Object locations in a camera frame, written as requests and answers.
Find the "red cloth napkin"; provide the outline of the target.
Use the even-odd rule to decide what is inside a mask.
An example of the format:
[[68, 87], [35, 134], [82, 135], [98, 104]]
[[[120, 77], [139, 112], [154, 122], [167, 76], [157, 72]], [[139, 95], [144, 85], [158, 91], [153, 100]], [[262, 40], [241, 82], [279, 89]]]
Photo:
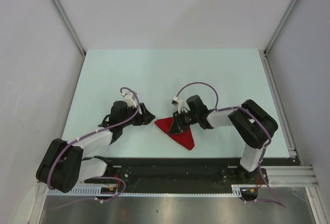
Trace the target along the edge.
[[154, 123], [168, 137], [170, 137], [172, 140], [185, 147], [186, 149], [192, 150], [195, 147], [193, 135], [190, 128], [181, 134], [169, 134], [171, 125], [173, 123], [172, 117], [158, 119]]

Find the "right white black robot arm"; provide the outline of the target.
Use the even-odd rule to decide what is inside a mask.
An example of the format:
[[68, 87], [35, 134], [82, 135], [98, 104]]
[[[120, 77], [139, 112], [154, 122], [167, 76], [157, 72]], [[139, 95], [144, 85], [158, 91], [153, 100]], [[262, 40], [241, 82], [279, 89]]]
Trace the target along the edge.
[[240, 106], [217, 110], [208, 109], [201, 98], [194, 95], [187, 100], [174, 97], [172, 104], [177, 106], [177, 111], [173, 113], [169, 135], [182, 134], [194, 124], [204, 130], [233, 126], [245, 142], [238, 178], [243, 183], [251, 183], [256, 178], [255, 169], [261, 164], [278, 124], [255, 101], [248, 99]]

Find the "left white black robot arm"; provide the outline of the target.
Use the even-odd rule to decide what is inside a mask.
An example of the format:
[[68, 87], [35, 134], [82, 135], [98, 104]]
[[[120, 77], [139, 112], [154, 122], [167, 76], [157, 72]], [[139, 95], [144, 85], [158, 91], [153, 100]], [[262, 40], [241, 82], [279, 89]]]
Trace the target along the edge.
[[119, 139], [127, 126], [148, 125], [155, 119], [145, 106], [129, 106], [125, 101], [116, 101], [98, 129], [72, 142], [60, 138], [52, 140], [38, 169], [36, 179], [63, 193], [69, 192], [77, 182], [97, 177], [107, 183], [113, 179], [114, 170], [106, 159], [87, 156]]

